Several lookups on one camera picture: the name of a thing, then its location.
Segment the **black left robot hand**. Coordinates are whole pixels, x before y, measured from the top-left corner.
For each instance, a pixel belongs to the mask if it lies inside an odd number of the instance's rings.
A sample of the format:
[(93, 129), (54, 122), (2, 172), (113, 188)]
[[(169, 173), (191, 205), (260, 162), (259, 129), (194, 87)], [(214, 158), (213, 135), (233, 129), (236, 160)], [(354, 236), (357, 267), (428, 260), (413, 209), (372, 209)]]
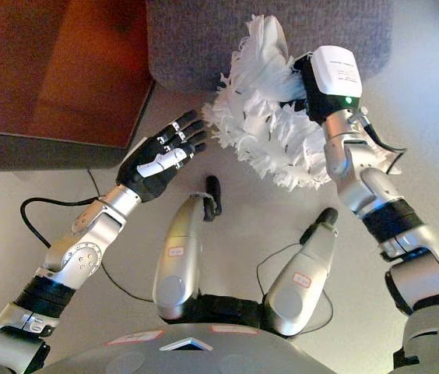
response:
[(159, 197), (178, 170), (206, 149), (205, 122), (197, 116), (195, 110), (188, 111), (144, 139), (123, 160), (116, 183), (144, 203)]

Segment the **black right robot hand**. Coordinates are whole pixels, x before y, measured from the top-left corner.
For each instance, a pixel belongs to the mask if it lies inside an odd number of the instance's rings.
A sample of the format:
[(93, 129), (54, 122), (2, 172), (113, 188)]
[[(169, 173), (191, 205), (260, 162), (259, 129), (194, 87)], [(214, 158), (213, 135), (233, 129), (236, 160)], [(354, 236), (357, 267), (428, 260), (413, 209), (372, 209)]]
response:
[(293, 69), (302, 79), (305, 96), (288, 102), (296, 113), (322, 125), (334, 114), (350, 118), (363, 93), (354, 54), (343, 47), (323, 45), (300, 56)]

